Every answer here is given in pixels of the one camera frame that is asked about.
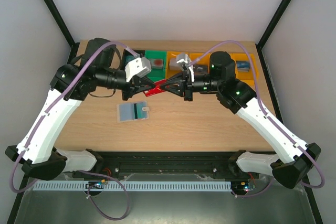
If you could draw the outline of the red credit card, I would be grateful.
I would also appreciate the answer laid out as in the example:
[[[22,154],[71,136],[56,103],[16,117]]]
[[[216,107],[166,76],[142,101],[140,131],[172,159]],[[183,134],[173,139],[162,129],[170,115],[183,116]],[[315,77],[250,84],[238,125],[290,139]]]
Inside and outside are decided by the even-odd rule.
[[[152,88],[150,90],[143,91],[144,95],[146,97],[150,97],[150,96],[165,92],[165,90],[161,89],[161,85],[165,84],[165,83],[166,83],[166,79],[162,79],[160,81],[155,82],[154,83],[155,84],[154,88]]]

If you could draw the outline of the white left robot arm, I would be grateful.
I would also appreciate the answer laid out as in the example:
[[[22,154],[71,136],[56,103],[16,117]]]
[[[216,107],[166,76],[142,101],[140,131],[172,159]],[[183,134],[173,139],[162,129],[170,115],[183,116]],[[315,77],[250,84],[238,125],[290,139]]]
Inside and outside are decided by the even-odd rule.
[[[95,151],[64,151],[54,147],[55,141],[74,111],[96,88],[120,90],[124,101],[135,94],[155,87],[147,78],[151,64],[125,46],[133,59],[124,67],[112,68],[113,56],[121,56],[118,42],[95,38],[88,42],[84,54],[61,66],[50,82],[45,104],[33,126],[17,145],[9,146],[5,154],[22,165],[25,175],[40,180],[52,180],[64,172],[84,170],[98,172],[103,158]]]

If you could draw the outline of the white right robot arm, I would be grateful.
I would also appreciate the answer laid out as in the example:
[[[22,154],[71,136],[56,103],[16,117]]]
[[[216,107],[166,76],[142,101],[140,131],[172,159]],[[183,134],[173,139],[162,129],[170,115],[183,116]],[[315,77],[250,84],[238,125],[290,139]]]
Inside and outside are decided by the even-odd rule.
[[[177,62],[182,71],[170,77],[160,88],[192,101],[194,93],[216,94],[220,104],[250,124],[273,148],[274,155],[238,151],[228,161],[229,172],[239,178],[245,173],[272,176],[293,189],[313,168],[321,148],[307,144],[288,130],[246,83],[236,78],[236,64],[227,52],[216,51],[209,58],[208,73],[194,73],[187,55]]]

